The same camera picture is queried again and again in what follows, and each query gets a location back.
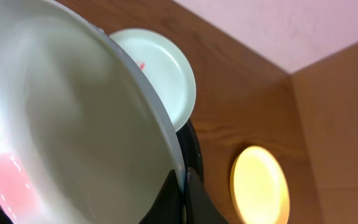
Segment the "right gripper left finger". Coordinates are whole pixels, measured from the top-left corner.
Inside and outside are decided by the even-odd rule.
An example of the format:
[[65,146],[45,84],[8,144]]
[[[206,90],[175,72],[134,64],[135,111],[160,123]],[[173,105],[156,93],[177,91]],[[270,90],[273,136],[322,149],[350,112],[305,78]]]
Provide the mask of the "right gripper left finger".
[[139,224],[182,224],[181,193],[174,170],[168,173],[153,205]]

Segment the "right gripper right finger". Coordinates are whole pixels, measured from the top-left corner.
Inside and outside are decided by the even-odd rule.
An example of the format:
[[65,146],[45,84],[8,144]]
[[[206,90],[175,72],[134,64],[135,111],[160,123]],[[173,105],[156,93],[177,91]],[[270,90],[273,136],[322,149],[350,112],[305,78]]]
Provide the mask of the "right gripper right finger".
[[192,167],[188,168],[186,174],[186,213],[189,224],[228,224]]

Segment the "yellow plate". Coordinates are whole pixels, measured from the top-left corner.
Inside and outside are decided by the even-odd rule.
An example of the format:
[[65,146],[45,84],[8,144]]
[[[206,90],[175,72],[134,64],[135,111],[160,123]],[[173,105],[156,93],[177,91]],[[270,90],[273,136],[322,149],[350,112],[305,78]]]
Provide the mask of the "yellow plate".
[[231,168],[230,193],[242,223],[288,223],[287,180],[276,158],[265,148],[249,146],[236,157]]

